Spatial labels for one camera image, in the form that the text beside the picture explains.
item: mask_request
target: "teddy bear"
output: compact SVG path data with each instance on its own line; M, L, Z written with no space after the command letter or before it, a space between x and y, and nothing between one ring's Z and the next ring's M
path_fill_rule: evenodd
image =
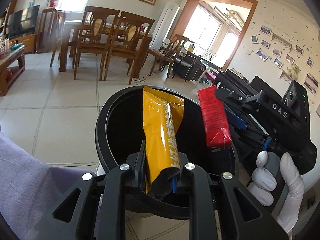
M297 80L298 73L301 69L296 64L292 64L291 68L287 68L287 70L289 77L291 77L293 80Z

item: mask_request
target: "yellow snack package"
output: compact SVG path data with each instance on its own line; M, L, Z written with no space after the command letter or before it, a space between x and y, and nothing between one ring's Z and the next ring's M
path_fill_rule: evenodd
M143 130L146 135L146 193L166 196L170 180L180 173L175 134L183 119L183 98L143 88Z

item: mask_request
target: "gloved hand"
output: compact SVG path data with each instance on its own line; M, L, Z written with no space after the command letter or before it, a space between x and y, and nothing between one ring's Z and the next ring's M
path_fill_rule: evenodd
M270 206L273 203L270 191L277 186L276 179L270 171L263 168L267 161L268 153L266 151L260 152L256 161L257 168L252 173L253 182L248 186L251 194L264 206ZM290 236L291 230L298 220L299 208L304 194L304 183L289 153L282 155L280 171L288 185L289 193L276 220Z

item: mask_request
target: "wooden dining table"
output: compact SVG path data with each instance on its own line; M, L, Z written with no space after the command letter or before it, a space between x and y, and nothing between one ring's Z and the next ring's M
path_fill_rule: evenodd
M60 67L59 71L60 72L65 72L67 68L67 58L68 58L68 47L71 46L70 50L70 55L69 57L73 56L73 50L76 48L76 42L78 39L78 34L79 30L81 28L82 20L73 20L73 21L65 21L64 23L64 28L63 28L63 37L62 37L62 42L61 42L61 49L60 49ZM103 30L103 34L108 35L109 30L111 28L112 24L106 24L105 29ZM71 35L71 30L73 31L72 35L72 41L70 41L70 35ZM124 32L124 26L119 27L118 34L121 35L121 32ZM143 39L144 37L144 32L141 32L139 34L139 39ZM141 55L140 57L134 61L133 63L133 78L139 78L139 73L140 70L145 62L145 59L147 58L148 55L148 48L151 43L153 36L151 34L148 34L147 36L147 42L145 44L141 44L143 47L141 49ZM133 44L131 49L135 50L137 48L139 39L136 39Z

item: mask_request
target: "screw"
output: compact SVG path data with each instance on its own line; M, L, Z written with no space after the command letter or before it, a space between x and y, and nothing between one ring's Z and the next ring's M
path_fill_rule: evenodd
M184 166L187 170L193 170L196 167L193 163L187 163Z
M92 174L91 173L85 173L82 175L82 179L83 180L90 180L92 178Z
M130 168L130 165L129 164L122 164L122 165L120 165L120 169L121 169L121 171L126 171L127 169L129 169Z
M230 172L224 172L222 174L222 177L224 177L225 179L232 179L232 174Z

